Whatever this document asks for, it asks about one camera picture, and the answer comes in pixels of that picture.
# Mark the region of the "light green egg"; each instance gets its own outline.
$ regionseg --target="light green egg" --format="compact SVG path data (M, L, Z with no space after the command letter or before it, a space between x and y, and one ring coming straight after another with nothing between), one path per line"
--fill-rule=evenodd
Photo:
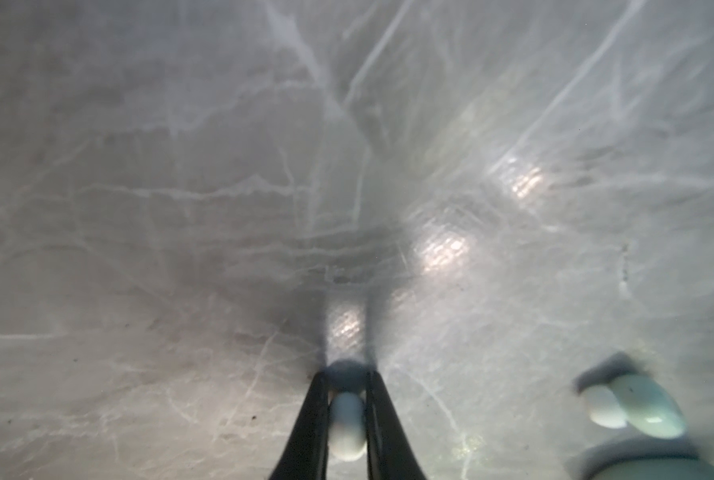
M676 402L659 384L642 375L624 375L610 383L626 419L640 432L656 438L677 438L686 430Z
M690 458L653 458L617 463L591 480L714 480L714 466Z

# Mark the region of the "marble surface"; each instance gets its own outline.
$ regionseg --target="marble surface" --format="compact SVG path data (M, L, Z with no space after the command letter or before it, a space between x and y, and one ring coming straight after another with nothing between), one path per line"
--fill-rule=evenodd
M343 358L576 478L617 352L714 464L714 0L0 1L0 479L265 478Z

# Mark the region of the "white egg-shaped object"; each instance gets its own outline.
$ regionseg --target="white egg-shaped object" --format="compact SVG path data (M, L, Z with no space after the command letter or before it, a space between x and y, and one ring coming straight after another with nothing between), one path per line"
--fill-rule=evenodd
M367 446L362 398L350 392L337 394L330 402L330 454L345 462L353 462L364 455Z
M586 412L592 422L607 428L626 426L626 413L607 385L594 385L581 392Z
M642 375L624 375L610 383L626 419L640 432L656 438L677 438L686 430L676 402L661 386Z
M617 463L591 480L714 480L714 466L690 458L652 458Z

